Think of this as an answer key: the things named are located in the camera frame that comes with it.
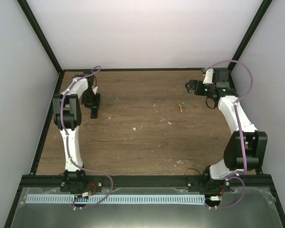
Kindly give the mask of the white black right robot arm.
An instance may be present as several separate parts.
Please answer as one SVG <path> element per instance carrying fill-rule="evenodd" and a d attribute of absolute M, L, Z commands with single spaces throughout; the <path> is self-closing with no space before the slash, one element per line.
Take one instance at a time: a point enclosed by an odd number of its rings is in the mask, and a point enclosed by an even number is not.
<path fill-rule="evenodd" d="M 205 173 L 208 175 L 201 180 L 204 190 L 213 191 L 219 180 L 261 169 L 268 137 L 245 114 L 236 89 L 230 86 L 228 69 L 210 68 L 204 70 L 203 75 L 203 80 L 192 79 L 185 88 L 189 94 L 214 101 L 213 107 L 222 112 L 231 131 L 223 159 L 207 167 Z"/>

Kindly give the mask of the black remote control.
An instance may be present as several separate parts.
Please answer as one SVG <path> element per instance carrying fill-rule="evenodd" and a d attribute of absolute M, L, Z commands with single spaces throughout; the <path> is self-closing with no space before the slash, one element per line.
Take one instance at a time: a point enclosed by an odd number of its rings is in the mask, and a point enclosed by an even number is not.
<path fill-rule="evenodd" d="M 97 119 L 98 118 L 98 106 L 93 105 L 91 107 L 91 119 Z"/>

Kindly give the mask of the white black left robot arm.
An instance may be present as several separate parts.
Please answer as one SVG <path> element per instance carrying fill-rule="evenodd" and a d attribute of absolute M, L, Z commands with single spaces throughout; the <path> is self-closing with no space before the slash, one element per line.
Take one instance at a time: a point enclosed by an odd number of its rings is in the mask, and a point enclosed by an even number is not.
<path fill-rule="evenodd" d="M 80 171 L 84 167 L 79 148 L 81 105 L 91 110 L 91 119 L 96 119 L 100 101 L 96 78 L 89 74 L 75 75 L 65 91 L 53 95 L 53 120 L 63 139 L 65 170 L 68 172 Z"/>

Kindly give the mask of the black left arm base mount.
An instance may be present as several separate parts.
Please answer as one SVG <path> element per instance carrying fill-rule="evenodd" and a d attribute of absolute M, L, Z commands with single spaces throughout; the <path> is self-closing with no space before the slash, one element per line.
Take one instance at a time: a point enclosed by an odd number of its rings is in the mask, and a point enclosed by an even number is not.
<path fill-rule="evenodd" d="M 102 188 L 101 176 L 86 175 L 85 171 L 67 171 L 63 173 L 61 192 L 83 193 L 87 191 L 97 192 Z"/>

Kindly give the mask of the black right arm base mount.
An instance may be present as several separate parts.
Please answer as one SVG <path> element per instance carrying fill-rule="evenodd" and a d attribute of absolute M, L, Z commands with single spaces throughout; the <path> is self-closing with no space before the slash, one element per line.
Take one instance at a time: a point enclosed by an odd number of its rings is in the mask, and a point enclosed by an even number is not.
<path fill-rule="evenodd" d="M 210 177 L 210 165 L 203 172 L 195 168 L 188 168 L 184 176 L 189 176 L 186 177 L 186 181 L 188 188 L 191 190 L 205 192 L 224 191 L 224 182 L 222 180 L 213 180 Z"/>

